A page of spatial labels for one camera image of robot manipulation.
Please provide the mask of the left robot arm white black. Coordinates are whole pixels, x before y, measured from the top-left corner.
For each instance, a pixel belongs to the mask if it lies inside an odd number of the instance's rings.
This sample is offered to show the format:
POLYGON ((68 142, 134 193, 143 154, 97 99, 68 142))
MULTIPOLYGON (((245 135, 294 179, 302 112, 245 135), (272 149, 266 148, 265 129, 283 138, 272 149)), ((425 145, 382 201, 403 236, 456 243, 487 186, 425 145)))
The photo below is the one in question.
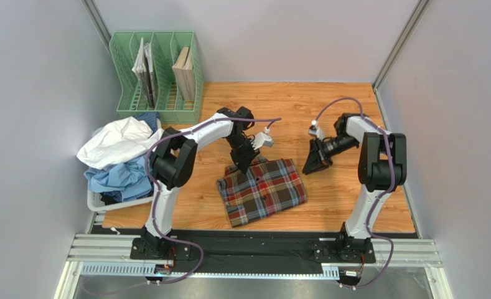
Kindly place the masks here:
POLYGON ((159 260, 172 253, 177 242, 169 237, 169 233, 176 200, 192 176, 199 150, 224 138, 231 147, 234 165, 242 173, 247 172, 260 153, 259 146, 244 133, 255 121, 251 110, 245 107, 235 112, 223 107, 198 125, 164 131, 162 138, 146 154, 146 172, 156 193, 141 236, 133 240, 131 259, 159 260))

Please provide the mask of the plaid long sleeve shirt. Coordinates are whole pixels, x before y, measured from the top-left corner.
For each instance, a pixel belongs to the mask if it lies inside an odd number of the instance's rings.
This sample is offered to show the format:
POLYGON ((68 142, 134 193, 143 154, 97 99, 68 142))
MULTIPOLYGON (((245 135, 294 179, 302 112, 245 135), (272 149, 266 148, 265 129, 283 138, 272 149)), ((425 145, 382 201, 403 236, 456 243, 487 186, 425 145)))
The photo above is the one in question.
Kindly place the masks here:
POLYGON ((232 228, 307 203, 307 191, 292 159, 268 160, 257 156, 245 173, 237 166, 216 180, 232 228))

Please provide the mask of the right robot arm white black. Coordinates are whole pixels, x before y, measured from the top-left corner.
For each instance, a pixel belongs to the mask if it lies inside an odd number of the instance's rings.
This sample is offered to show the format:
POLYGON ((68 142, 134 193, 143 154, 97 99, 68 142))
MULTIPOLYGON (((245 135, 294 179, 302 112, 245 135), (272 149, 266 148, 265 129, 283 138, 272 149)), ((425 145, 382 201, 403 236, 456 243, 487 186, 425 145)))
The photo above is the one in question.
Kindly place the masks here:
POLYGON ((338 239, 326 245, 326 254, 352 262, 370 253, 378 214, 390 194, 406 181, 406 136, 383 130, 366 115, 356 113, 342 114, 334 128, 337 135, 327 138, 318 121, 312 121, 309 155, 302 172, 309 175, 323 171, 333 165, 335 155, 360 148, 360 194, 350 217, 342 224, 338 239))

